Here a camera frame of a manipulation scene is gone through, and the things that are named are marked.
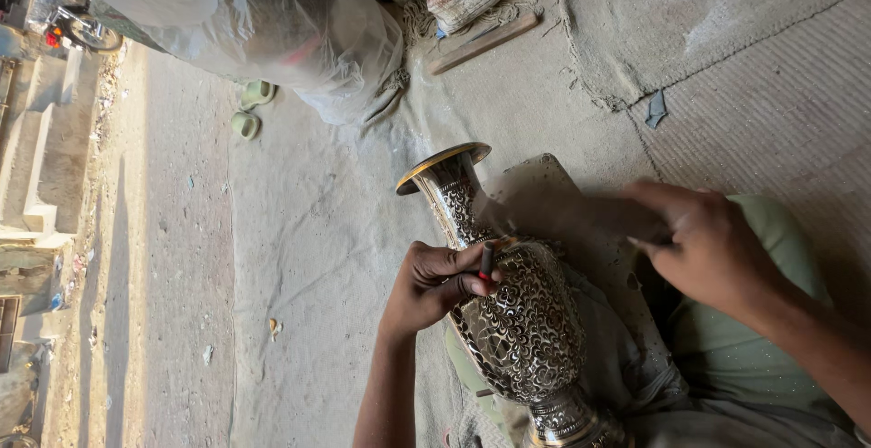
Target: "engraved vase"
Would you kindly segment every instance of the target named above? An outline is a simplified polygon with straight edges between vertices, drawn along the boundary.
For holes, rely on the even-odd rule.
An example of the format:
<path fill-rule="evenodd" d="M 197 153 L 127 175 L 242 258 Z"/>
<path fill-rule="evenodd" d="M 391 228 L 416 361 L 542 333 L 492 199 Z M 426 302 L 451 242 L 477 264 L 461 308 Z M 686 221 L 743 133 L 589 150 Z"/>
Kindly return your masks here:
<path fill-rule="evenodd" d="M 464 143 L 427 158 L 396 186 L 399 195 L 422 192 L 448 240 L 461 250 L 498 236 L 476 221 L 471 202 L 481 186 L 474 164 L 485 143 Z M 497 395 L 528 407 L 524 446 L 632 445 L 605 409 L 595 409 L 577 385 L 584 362 L 584 331 L 562 268 L 550 247 L 511 240 L 495 255 L 506 272 L 490 296 L 461 302 L 450 325 L 478 374 Z"/>

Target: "gray cloth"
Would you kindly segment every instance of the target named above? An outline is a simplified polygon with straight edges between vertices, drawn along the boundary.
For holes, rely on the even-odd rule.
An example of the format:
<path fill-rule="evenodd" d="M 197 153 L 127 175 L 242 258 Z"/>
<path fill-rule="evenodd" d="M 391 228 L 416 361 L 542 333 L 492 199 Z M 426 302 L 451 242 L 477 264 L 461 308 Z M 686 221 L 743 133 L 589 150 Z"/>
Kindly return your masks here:
<path fill-rule="evenodd" d="M 833 424 L 797 413 L 774 415 L 726 400 L 698 400 L 693 410 L 625 420 L 638 448 L 860 448 Z"/>
<path fill-rule="evenodd" d="M 626 108 L 839 0 L 562 0 L 575 75 Z"/>

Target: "trash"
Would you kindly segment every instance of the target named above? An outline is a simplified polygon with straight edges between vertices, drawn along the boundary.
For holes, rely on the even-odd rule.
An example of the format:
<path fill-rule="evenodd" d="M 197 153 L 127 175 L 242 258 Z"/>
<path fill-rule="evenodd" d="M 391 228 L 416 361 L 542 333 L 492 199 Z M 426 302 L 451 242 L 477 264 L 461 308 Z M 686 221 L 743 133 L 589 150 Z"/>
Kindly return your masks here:
<path fill-rule="evenodd" d="M 269 319 L 269 333 L 272 334 L 272 341 L 275 342 L 275 337 L 279 332 L 284 330 L 284 322 L 279 322 L 275 319 Z"/>
<path fill-rule="evenodd" d="M 91 351 L 97 346 L 97 326 L 91 329 L 91 336 L 88 337 L 88 343 L 91 344 Z"/>
<path fill-rule="evenodd" d="M 662 119 L 668 111 L 665 110 L 665 98 L 663 97 L 662 89 L 657 90 L 656 94 L 651 98 L 651 103 L 647 105 L 647 119 L 645 123 L 650 128 L 656 128 L 659 120 Z"/>
<path fill-rule="evenodd" d="M 206 346 L 206 351 L 203 353 L 204 365 L 208 366 L 210 363 L 212 363 L 212 352 L 214 352 L 214 350 L 215 349 L 212 347 L 212 344 Z"/>
<path fill-rule="evenodd" d="M 57 312 L 64 305 L 64 298 L 60 296 L 60 293 L 51 297 L 51 311 Z"/>
<path fill-rule="evenodd" d="M 82 262 L 82 256 L 76 254 L 72 256 L 72 270 L 78 273 L 84 267 L 84 263 Z"/>

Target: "dirt road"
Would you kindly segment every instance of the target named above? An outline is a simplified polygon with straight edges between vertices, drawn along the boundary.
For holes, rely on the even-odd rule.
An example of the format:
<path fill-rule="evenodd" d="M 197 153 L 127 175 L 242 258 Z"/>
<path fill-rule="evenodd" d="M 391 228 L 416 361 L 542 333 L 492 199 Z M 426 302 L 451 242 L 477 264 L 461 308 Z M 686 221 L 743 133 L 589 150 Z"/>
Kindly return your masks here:
<path fill-rule="evenodd" d="M 83 235 L 64 256 L 94 249 L 55 345 L 43 445 L 226 445 L 236 86 L 136 43 L 122 56 L 100 100 Z"/>

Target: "slipper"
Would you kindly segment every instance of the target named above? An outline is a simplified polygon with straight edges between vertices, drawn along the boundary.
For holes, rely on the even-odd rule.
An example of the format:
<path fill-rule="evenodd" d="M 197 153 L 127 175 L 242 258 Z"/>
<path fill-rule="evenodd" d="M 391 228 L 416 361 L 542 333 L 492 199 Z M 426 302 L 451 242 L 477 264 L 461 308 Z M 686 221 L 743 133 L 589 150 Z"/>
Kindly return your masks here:
<path fill-rule="evenodd" d="M 260 118 L 248 113 L 238 112 L 230 118 L 230 126 L 233 131 L 242 135 L 245 140 L 250 140 L 257 136 L 260 131 Z"/>
<path fill-rule="evenodd" d="M 240 108 L 248 111 L 258 104 L 266 104 L 275 97 L 275 85 L 263 81 L 252 81 L 245 85 L 240 100 Z"/>

